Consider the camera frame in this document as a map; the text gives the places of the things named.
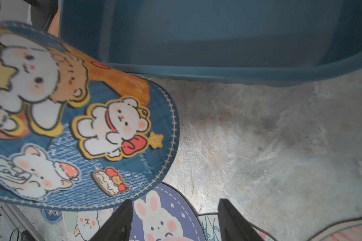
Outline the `pink unicorn round coaster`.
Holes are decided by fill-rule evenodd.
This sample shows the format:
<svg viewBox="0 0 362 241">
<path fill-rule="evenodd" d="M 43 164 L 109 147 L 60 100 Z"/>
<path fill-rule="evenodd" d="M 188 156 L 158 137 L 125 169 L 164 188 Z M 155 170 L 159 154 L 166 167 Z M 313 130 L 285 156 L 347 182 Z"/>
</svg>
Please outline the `pink unicorn round coaster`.
<svg viewBox="0 0 362 241">
<path fill-rule="evenodd" d="M 313 235 L 309 241 L 362 241 L 362 218 L 332 224 Z"/>
</svg>

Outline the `purple bunny round coaster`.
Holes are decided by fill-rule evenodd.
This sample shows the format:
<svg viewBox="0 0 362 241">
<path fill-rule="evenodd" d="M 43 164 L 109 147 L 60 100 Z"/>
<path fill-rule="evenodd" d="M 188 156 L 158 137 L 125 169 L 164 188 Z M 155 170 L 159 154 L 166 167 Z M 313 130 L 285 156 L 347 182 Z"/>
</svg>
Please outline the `purple bunny round coaster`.
<svg viewBox="0 0 362 241">
<path fill-rule="evenodd" d="M 161 183 L 133 202 L 131 241 L 204 241 L 202 227 L 187 200 Z"/>
</svg>

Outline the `white doodle flower coaster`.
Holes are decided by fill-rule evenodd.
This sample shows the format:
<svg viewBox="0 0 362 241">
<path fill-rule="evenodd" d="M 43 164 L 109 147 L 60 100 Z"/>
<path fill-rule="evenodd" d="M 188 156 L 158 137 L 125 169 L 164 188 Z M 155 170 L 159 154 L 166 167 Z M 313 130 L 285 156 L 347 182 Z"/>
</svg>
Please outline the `white doodle flower coaster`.
<svg viewBox="0 0 362 241">
<path fill-rule="evenodd" d="M 202 227 L 204 236 L 207 241 L 222 241 L 218 213 L 200 214 L 197 216 L 197 219 Z M 253 224 L 250 225 L 264 241 L 277 240 L 271 235 L 267 234 L 267 232 L 263 231 L 262 229 L 254 226 Z"/>
</svg>

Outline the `cream sheep round coaster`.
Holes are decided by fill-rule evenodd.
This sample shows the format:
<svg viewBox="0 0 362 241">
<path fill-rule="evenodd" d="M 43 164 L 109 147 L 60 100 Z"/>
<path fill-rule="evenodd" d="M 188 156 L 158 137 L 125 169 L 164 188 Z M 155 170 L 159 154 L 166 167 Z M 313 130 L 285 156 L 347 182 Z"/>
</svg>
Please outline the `cream sheep round coaster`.
<svg viewBox="0 0 362 241">
<path fill-rule="evenodd" d="M 111 217 L 113 209 L 62 213 L 69 241 L 89 241 Z"/>
</svg>

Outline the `blue denim bunny coaster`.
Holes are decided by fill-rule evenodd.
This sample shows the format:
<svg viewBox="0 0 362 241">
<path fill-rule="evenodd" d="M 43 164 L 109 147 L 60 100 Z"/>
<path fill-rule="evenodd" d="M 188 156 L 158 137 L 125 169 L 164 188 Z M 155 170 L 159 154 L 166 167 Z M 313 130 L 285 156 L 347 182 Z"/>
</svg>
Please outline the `blue denim bunny coaster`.
<svg viewBox="0 0 362 241">
<path fill-rule="evenodd" d="M 25 23 L 0 23 L 0 202 L 117 207 L 163 181 L 179 137 L 160 85 Z"/>
</svg>

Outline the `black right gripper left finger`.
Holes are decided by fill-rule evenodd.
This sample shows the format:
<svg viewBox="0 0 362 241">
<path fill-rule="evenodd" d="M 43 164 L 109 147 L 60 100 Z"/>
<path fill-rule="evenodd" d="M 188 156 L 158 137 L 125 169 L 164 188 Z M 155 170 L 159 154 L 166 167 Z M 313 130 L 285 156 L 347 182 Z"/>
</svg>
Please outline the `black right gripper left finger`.
<svg viewBox="0 0 362 241">
<path fill-rule="evenodd" d="M 128 241 L 133 222 L 133 202 L 125 200 L 90 241 Z"/>
</svg>

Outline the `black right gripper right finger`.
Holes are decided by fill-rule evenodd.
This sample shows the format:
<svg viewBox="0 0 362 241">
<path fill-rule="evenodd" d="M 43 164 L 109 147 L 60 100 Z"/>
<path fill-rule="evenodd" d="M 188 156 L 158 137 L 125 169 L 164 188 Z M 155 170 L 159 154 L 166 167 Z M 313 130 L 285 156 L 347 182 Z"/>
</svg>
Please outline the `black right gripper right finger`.
<svg viewBox="0 0 362 241">
<path fill-rule="evenodd" d="M 263 241 L 228 199 L 220 199 L 218 221 L 222 241 Z"/>
</svg>

